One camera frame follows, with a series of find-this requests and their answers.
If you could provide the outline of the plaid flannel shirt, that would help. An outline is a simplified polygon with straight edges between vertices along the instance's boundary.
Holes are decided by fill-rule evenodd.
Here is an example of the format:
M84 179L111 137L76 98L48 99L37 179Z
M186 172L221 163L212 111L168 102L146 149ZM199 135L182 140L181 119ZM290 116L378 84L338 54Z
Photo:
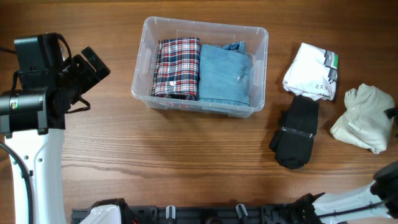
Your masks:
M199 67L198 37L160 40L151 95L196 101L200 79Z

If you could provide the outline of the blue denim jeans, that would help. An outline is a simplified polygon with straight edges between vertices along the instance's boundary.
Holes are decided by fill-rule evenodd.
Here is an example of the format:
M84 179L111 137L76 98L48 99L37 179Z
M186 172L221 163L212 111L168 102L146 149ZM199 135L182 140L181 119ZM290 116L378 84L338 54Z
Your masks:
M244 41L223 47L203 44L200 51L198 100L249 106L249 72L251 59Z

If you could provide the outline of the black garment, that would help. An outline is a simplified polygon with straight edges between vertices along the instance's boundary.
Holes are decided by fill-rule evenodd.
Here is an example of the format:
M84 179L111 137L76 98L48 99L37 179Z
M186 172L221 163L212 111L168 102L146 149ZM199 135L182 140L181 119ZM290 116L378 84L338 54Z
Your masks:
M269 148L275 160L288 169L308 164L318 128L319 104L303 96L295 96L288 110L281 112L279 128Z

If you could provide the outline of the white printed t-shirt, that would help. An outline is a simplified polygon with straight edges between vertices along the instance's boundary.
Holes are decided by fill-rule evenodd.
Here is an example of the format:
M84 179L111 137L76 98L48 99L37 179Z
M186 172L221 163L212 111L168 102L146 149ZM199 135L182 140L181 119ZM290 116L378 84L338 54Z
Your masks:
M302 43L282 80L284 90L313 101L334 100L338 59L332 51Z

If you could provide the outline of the cream cloth garment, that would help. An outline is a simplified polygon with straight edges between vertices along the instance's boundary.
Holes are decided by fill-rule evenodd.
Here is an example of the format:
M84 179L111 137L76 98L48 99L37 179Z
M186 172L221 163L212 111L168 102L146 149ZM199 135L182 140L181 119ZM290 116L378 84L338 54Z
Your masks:
M393 97L363 83L345 93L345 106L346 111L330 129L332 136L374 154L385 151L393 126L386 110L395 107Z

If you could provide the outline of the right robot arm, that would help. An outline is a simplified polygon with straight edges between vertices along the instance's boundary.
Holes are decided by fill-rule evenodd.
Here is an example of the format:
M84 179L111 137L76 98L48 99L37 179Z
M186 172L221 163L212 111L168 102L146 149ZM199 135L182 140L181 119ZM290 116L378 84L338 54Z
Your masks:
M331 128L342 142L375 154L387 149L397 107L350 108ZM293 203L291 223L343 223L368 217L397 218L397 162L378 170L373 181L342 194L306 194Z

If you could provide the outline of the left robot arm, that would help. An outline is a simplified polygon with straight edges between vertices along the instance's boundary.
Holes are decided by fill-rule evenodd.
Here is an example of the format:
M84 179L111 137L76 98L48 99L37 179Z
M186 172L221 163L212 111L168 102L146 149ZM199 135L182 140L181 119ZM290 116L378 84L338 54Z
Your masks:
M109 68L87 47L73 55L61 34L14 41L19 69L1 95L1 147L12 162L17 223L65 223L61 160L65 117Z

